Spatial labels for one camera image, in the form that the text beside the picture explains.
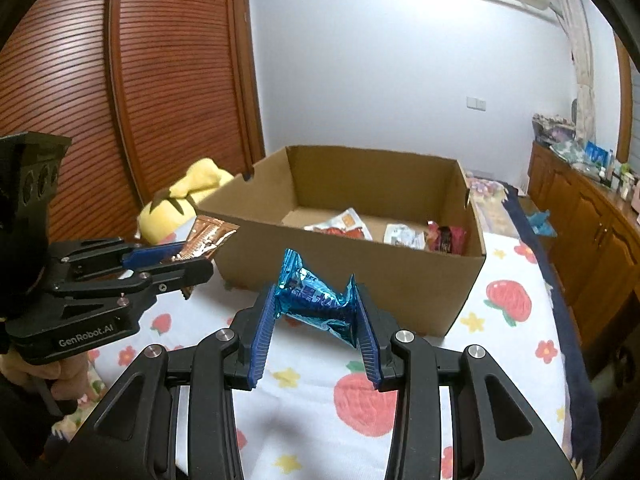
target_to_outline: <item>white bedsheet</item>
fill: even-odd
[[[473,343],[484,346],[561,444],[565,378],[546,284],[535,258],[519,240],[493,234],[484,238],[486,263],[458,320],[446,338],[430,341],[453,350]],[[196,345],[228,326],[234,314],[251,306],[255,298],[254,292],[228,290],[217,273],[198,286],[189,301],[180,292],[159,296],[143,314],[138,334],[99,349],[96,370],[111,386],[145,346],[160,343],[172,350]],[[494,306],[487,305],[489,298]],[[370,391],[358,370],[360,364],[359,353],[334,336],[278,320],[258,387],[252,392],[234,391],[245,478],[383,479],[395,393]],[[440,397],[442,478],[449,479],[452,434],[447,388],[440,389]],[[184,471],[187,410],[188,388],[183,387],[176,461]]]

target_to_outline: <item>human hand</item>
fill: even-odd
[[[9,382],[34,393],[30,376],[55,381],[51,387],[55,400],[77,400],[86,393],[88,366],[85,353],[42,366],[28,364],[13,347],[6,355],[0,355],[0,373]]]

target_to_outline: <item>snack package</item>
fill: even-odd
[[[233,235],[239,226],[210,216],[198,215],[182,249],[172,260],[188,260],[206,256],[213,260],[216,251]],[[188,300],[193,293],[193,286],[182,288],[182,295]]]
[[[334,216],[326,222],[305,226],[306,231],[316,231],[328,235],[345,236],[347,238],[360,238],[363,240],[373,240],[371,233],[367,229],[358,214],[353,208]]]
[[[462,227],[438,227],[436,222],[429,222],[425,237],[430,251],[462,254],[465,248],[466,231]]]
[[[357,292],[353,275],[344,293],[339,294],[305,268],[296,251],[287,249],[275,291],[278,317],[286,314],[356,348]]]
[[[387,224],[384,243],[424,250],[426,244],[423,231],[414,231],[404,224]]]

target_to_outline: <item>bed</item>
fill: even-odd
[[[598,456],[596,402],[555,278],[513,189],[508,189],[504,208],[520,238],[484,234],[486,263],[460,316],[444,339],[429,340],[458,351],[472,343],[487,348],[581,478],[593,471]],[[189,228],[178,230],[178,239]],[[187,302],[180,292],[159,296],[143,314],[138,334],[90,353],[96,377],[107,387],[112,385],[152,343],[169,350],[197,344],[228,326],[256,296],[232,288],[217,272]],[[441,478],[446,480],[452,478],[447,388],[440,389],[440,397]],[[245,478],[384,478],[395,402],[394,392],[372,390],[356,350],[295,320],[278,320],[258,387],[251,393],[234,391]],[[176,462],[184,472],[188,471],[187,410],[188,388],[183,387]]]

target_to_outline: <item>yellow plush toy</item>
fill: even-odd
[[[190,218],[207,196],[233,179],[210,158],[194,162],[184,177],[156,193],[138,216],[138,228],[150,244],[171,241],[171,234]]]

